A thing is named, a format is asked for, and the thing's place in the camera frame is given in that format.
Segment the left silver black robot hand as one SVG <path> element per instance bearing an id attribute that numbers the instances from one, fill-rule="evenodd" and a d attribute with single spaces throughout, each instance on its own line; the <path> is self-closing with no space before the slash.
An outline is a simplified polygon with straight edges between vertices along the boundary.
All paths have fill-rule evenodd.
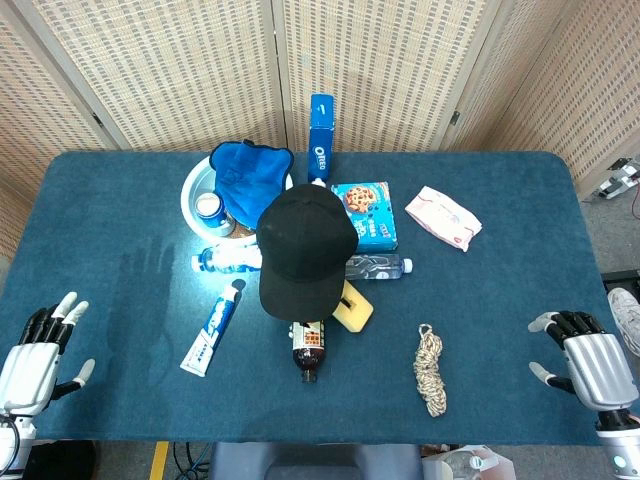
<path id="1" fill-rule="evenodd" d="M 0 371 L 0 414 L 34 417 L 49 403 L 83 388 L 91 378 L 95 360 L 86 360 L 79 373 L 60 383 L 60 361 L 80 318 L 89 308 L 71 291 L 57 304 L 41 308 L 27 320 L 18 343 L 11 348 Z"/>

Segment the black baseball cap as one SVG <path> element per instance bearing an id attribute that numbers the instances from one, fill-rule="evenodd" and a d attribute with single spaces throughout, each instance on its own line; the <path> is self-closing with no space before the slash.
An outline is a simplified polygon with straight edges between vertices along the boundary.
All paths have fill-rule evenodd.
<path id="1" fill-rule="evenodd" d="M 346 263 L 359 242 L 339 198 L 314 184 L 286 190 L 261 215 L 256 239 L 264 310 L 286 322 L 332 316 L 342 297 Z"/>

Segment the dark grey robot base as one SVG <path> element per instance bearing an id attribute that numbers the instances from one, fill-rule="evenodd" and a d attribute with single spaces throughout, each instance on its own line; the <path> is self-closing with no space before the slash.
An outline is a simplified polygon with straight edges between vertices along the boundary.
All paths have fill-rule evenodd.
<path id="1" fill-rule="evenodd" d="M 424 480 L 419 447 L 411 444 L 214 445 L 209 480 Z"/>

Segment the white sneaker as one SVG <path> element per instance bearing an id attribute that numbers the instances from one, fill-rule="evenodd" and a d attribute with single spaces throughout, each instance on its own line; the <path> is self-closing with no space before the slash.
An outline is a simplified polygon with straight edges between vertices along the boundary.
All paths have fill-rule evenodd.
<path id="1" fill-rule="evenodd" d="M 607 298 L 627 348 L 640 358 L 640 303 L 629 291 L 620 287 L 612 289 Z"/>

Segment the white box with bottle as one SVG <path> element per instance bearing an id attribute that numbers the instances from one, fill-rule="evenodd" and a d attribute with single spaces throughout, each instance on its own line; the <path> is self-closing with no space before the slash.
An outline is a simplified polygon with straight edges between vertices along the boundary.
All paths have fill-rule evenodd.
<path id="1" fill-rule="evenodd" d="M 466 445 L 422 459 L 424 480 L 516 480 L 514 464 L 484 445 Z"/>

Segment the blue white toothpaste tube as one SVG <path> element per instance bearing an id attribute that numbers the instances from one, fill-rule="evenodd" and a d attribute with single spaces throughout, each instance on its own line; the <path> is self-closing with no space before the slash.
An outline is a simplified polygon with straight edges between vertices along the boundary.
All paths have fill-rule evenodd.
<path id="1" fill-rule="evenodd" d="M 204 377 L 218 348 L 235 309 L 236 296 L 239 290 L 227 285 L 216 299 L 214 306 L 192 343 L 189 351 L 180 364 L 180 368 L 188 373 Z"/>

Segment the blue label drink bottle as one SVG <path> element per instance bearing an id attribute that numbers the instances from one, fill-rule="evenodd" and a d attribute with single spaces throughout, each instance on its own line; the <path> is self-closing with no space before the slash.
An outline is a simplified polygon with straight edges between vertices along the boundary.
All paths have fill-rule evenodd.
<path id="1" fill-rule="evenodd" d="M 205 248 L 191 257 L 194 271 L 210 273 L 245 273 L 259 271 L 262 267 L 262 255 L 256 245 L 247 247 L 229 247 L 218 245 Z"/>

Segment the blue drink can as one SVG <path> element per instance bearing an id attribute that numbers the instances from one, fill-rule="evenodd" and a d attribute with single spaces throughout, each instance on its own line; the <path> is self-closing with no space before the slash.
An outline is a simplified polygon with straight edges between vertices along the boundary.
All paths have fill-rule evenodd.
<path id="1" fill-rule="evenodd" d="M 195 202 L 197 216 L 219 237 L 229 236 L 235 228 L 235 220 L 228 214 L 224 202 L 216 193 L 203 193 Z"/>

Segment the woven folding screen panel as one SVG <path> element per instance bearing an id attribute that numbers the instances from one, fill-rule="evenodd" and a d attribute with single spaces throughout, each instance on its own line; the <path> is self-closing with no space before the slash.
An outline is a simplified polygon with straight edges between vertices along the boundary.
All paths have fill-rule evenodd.
<path id="1" fill-rule="evenodd" d="M 266 0 L 8 1 L 109 148 L 286 144 Z"/>
<path id="2" fill-rule="evenodd" d="M 490 0 L 496 16 L 441 147 L 543 150 L 551 99 L 552 43 L 583 0 Z"/>
<path id="3" fill-rule="evenodd" d="M 445 148 L 514 0 L 266 0 L 284 138 L 304 151 L 310 98 L 334 98 L 338 152 Z"/>
<path id="4" fill-rule="evenodd" d="M 0 257 L 12 260 L 51 161 L 108 148 L 0 0 Z"/>
<path id="5" fill-rule="evenodd" d="M 584 197 L 640 148 L 640 0 L 583 0 L 552 46 L 545 148 Z"/>

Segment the clear water bottle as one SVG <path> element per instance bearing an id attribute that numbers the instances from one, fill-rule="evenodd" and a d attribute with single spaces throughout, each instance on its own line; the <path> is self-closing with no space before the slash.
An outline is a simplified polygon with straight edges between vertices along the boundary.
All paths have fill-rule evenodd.
<path id="1" fill-rule="evenodd" d="M 398 254 L 354 255 L 346 263 L 345 278 L 354 280 L 395 280 L 413 270 L 410 258 Z"/>

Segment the yellow sponge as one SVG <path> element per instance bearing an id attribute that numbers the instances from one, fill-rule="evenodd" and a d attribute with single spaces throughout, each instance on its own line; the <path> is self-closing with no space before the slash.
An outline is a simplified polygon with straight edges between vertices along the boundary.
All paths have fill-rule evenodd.
<path id="1" fill-rule="evenodd" d="M 333 317 L 349 332 L 359 333 L 363 330 L 373 313 L 369 301 L 348 282 L 344 281 L 341 299 L 333 313 Z"/>

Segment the blue cookie box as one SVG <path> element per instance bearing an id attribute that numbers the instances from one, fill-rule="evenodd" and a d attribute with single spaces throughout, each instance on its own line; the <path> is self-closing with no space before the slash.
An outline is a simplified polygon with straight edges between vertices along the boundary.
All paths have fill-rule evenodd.
<path id="1" fill-rule="evenodd" d="M 387 182 L 334 184 L 358 237 L 357 253 L 391 252 L 398 246 Z"/>

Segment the brown tea bottle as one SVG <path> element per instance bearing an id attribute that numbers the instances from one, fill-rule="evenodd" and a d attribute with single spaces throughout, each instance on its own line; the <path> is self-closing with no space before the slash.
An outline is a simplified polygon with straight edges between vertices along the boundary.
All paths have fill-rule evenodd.
<path id="1" fill-rule="evenodd" d="M 325 358 L 324 322 L 293 322 L 289 328 L 293 360 L 303 383 L 315 383 L 317 370 Z"/>

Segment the blue microfibre cloth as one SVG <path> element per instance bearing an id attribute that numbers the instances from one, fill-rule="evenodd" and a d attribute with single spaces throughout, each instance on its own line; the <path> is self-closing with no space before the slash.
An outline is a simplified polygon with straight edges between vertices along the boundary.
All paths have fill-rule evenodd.
<path id="1" fill-rule="evenodd" d="M 294 155 L 287 148 L 244 140 L 219 144 L 209 163 L 214 193 L 238 223 L 255 230 L 264 210 L 285 190 Z"/>

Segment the blue Oreo box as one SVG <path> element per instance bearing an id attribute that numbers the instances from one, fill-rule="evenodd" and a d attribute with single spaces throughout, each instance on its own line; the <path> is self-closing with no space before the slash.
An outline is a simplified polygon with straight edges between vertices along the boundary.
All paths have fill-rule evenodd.
<path id="1" fill-rule="evenodd" d="M 308 145 L 308 180 L 325 184 L 329 178 L 335 128 L 334 97 L 311 95 Z"/>

